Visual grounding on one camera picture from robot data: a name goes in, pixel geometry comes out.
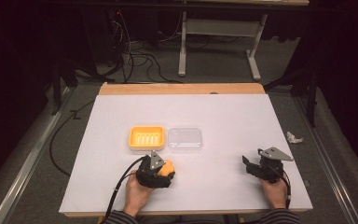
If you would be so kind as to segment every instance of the white board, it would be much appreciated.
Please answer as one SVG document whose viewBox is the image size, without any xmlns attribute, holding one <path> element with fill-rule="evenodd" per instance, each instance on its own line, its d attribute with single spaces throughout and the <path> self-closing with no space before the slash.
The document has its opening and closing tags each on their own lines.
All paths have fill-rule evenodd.
<svg viewBox="0 0 358 224">
<path fill-rule="evenodd" d="M 268 209 L 258 179 L 246 173 L 241 156 L 258 163 L 258 148 L 277 147 L 293 157 L 266 94 L 99 95 L 60 213 L 106 211 L 118 180 L 142 156 L 128 146 L 130 129 L 138 125 L 160 125 L 166 134 L 171 128 L 199 128 L 203 144 L 197 153 L 172 153 L 167 146 L 158 153 L 172 161 L 176 174 L 168 189 L 152 193 L 145 214 Z M 290 208 L 311 209 L 296 158 L 283 166 L 292 183 Z M 116 210 L 124 206 L 126 182 Z"/>
</svg>

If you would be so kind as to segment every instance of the person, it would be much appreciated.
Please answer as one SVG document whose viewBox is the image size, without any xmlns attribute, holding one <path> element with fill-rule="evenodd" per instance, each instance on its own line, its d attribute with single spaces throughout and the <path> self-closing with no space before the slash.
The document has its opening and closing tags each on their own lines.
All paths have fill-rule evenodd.
<svg viewBox="0 0 358 224">
<path fill-rule="evenodd" d="M 105 221 L 106 224 L 142 224 L 142 220 L 138 222 L 138 212 L 147 204 L 150 194 L 154 189 L 144 187 L 138 183 L 135 171 L 126 184 L 126 202 L 122 211 L 112 211 L 110 216 Z M 257 223 L 299 223 L 299 218 L 296 214 L 286 209 L 286 192 L 287 188 L 284 182 L 280 179 L 274 184 L 270 184 L 267 180 L 259 179 L 263 187 L 266 200 L 269 203 L 271 210 L 263 215 Z M 156 221 L 150 223 L 175 223 L 168 221 Z"/>
</svg>

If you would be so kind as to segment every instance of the forearm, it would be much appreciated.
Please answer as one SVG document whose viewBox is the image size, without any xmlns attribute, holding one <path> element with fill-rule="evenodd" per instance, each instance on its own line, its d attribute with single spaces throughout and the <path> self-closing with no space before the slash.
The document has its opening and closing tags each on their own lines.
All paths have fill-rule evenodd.
<svg viewBox="0 0 358 224">
<path fill-rule="evenodd" d="M 260 223 L 299 224 L 299 218 L 288 209 L 273 209 L 260 218 Z"/>
<path fill-rule="evenodd" d="M 105 224 L 138 224 L 138 222 L 127 213 L 113 211 L 105 221 Z"/>
</svg>

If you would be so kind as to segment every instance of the clear plastic container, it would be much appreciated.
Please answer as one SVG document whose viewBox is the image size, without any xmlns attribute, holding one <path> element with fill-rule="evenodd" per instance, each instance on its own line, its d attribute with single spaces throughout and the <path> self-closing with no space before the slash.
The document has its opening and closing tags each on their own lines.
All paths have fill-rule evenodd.
<svg viewBox="0 0 358 224">
<path fill-rule="evenodd" d="M 174 153 L 195 153 L 202 147 L 198 128 L 172 128 L 168 131 L 168 147 Z"/>
</svg>

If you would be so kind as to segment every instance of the human hand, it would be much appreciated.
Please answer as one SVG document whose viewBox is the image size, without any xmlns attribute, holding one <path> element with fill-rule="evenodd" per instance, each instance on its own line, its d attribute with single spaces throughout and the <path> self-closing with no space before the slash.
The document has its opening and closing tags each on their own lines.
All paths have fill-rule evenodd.
<svg viewBox="0 0 358 224">
<path fill-rule="evenodd" d="M 136 171 L 131 171 L 131 175 L 126 185 L 126 204 L 123 212 L 135 217 L 136 214 L 147 204 L 149 195 L 154 189 L 144 187 L 138 183 L 135 175 Z"/>
<path fill-rule="evenodd" d="M 272 209 L 286 208 L 287 187 L 283 180 L 279 179 L 276 183 L 271 184 L 267 180 L 260 179 L 263 186 L 264 196 Z"/>
</svg>

